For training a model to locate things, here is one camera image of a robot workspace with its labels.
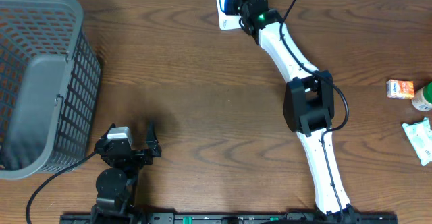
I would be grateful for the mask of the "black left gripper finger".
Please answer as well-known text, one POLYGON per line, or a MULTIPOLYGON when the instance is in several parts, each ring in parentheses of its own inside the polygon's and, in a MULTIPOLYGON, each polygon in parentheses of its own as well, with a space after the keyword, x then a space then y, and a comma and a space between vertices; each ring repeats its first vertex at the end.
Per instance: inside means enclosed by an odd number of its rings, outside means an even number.
POLYGON ((151 150, 152 152, 161 151, 161 147, 159 145, 159 141, 155 133, 154 123, 149 123, 148 125, 145 142, 146 145, 148 146, 148 149, 151 150))
POLYGON ((94 146, 94 151, 95 152, 105 152, 105 146, 108 144, 108 138, 107 138, 107 136, 108 136, 108 134, 109 134, 109 131, 112 129, 112 128, 114 128, 115 127, 115 124, 114 123, 112 123, 110 126, 109 126, 109 128, 108 128, 108 130, 97 140, 97 142, 96 142, 96 144, 95 144, 95 146, 94 146))

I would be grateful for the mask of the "orange snack packet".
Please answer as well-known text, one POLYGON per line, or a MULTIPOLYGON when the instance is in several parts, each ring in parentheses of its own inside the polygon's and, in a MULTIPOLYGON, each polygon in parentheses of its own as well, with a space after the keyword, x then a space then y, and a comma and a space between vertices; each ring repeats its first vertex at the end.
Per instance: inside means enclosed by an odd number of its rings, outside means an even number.
POLYGON ((386 82, 387 97, 394 99, 412 99, 415 96, 413 81, 391 79, 386 82))

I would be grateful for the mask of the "green lid jar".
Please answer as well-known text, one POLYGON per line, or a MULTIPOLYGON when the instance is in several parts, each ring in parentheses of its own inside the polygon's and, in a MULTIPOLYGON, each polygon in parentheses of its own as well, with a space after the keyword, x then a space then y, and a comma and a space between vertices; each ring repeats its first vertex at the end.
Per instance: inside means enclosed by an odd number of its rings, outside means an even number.
POLYGON ((415 93, 414 98, 411 100, 411 103, 415 109, 423 112, 431 110, 431 88, 432 83, 430 82, 428 85, 422 87, 415 93))

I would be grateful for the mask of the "light green wet wipes pack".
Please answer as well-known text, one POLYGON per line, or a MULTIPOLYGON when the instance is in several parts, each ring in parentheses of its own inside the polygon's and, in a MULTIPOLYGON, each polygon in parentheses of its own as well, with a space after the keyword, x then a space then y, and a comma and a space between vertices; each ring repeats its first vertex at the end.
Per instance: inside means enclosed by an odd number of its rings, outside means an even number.
POLYGON ((429 118, 425 117, 421 122, 409 125, 402 124, 402 128, 415 150, 421 165, 431 162, 431 125, 429 118))

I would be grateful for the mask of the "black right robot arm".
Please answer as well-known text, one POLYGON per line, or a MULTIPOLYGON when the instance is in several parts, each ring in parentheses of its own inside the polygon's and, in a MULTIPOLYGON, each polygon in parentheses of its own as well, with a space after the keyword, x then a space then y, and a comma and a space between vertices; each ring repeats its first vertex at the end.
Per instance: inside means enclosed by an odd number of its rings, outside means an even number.
POLYGON ((283 117, 305 151, 315 204, 342 222, 350 207, 333 150, 332 133, 348 122, 349 107, 331 73, 320 71, 301 52, 286 24, 287 14, 268 0, 216 0, 221 30, 241 29, 272 58, 286 89, 283 117))

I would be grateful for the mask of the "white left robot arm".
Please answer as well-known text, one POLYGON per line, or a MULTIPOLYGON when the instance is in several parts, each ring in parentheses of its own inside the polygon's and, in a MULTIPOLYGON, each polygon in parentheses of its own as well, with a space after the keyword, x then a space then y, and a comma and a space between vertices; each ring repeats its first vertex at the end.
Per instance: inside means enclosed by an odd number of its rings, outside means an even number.
POLYGON ((134 197, 140 170, 162 153, 154 124, 147 128, 145 149, 134 150, 132 143, 130 129, 113 124, 95 144, 95 152, 109 168, 96 181, 91 223, 146 223, 144 212, 134 207, 134 197))

